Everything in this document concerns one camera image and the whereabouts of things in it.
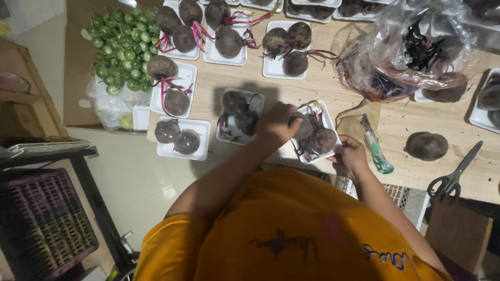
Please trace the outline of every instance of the table surface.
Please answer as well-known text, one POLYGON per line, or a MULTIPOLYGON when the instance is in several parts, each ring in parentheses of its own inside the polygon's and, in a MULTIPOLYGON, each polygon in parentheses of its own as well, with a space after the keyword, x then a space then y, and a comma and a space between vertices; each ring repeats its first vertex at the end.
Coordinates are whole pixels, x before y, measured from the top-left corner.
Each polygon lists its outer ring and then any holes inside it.
MULTIPOLYGON (((253 17, 265 12, 252 10, 253 17)), ((262 42, 266 26, 271 21, 292 20, 277 13, 253 26, 257 43, 262 42)), ((312 23, 312 49, 329 50, 339 54, 347 42, 370 30, 368 22, 332 20, 327 24, 312 23)), ((341 87, 333 63, 323 59, 309 58, 307 76, 302 80, 273 79, 262 75, 263 49, 248 48, 248 59, 244 66, 211 64, 203 61, 203 53, 196 61, 179 60, 198 68, 196 89, 189 119, 208 120, 211 123, 208 150, 222 155, 231 155, 242 146, 216 140, 217 120, 221 113, 221 96, 227 87, 237 88, 265 96, 264 112, 277 101, 301 105, 312 100, 324 101, 332 119, 345 110, 357 106, 363 97, 341 87)), ((500 66, 500 56, 491 55, 481 71, 500 66)), ((391 174, 377 172, 371 161, 370 167, 382 183, 426 190, 429 183, 440 176, 451 174, 478 142, 484 144, 473 162, 460 178, 461 196, 475 200, 500 204, 500 136, 494 132, 468 123, 471 101, 480 84, 483 73, 473 77, 470 90, 455 103, 415 102, 408 98, 398 102, 382 104, 378 132, 382 138, 380 147, 394 166, 391 174), (416 132, 431 132, 443 135, 449 143, 447 154, 436 161, 425 162, 412 158, 403 149, 408 137, 416 132)), ((156 142, 154 129, 162 114, 151 112, 147 139, 156 142)), ((307 168, 337 174, 332 163, 321 160, 311 165, 301 164, 289 141, 268 160, 269 163, 307 168)))

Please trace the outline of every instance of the scissors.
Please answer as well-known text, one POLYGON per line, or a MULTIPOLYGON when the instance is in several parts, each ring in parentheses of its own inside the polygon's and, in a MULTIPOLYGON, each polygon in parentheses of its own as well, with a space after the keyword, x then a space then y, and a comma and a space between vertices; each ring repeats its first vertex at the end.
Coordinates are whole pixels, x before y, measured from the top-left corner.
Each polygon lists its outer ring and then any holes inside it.
POLYGON ((429 194, 431 198, 437 198, 440 202, 446 201, 448 205, 455 203, 460 197, 460 176, 467 168, 467 166, 472 162, 472 160, 476 157, 479 150, 481 149, 481 146, 483 146, 482 140, 474 145, 474 147, 469 151, 469 153, 467 153, 465 158, 453 173, 440 176, 433 180, 427 188, 427 194, 429 194), (441 184, 439 185, 437 190, 434 191, 434 186, 438 182, 441 182, 441 184))

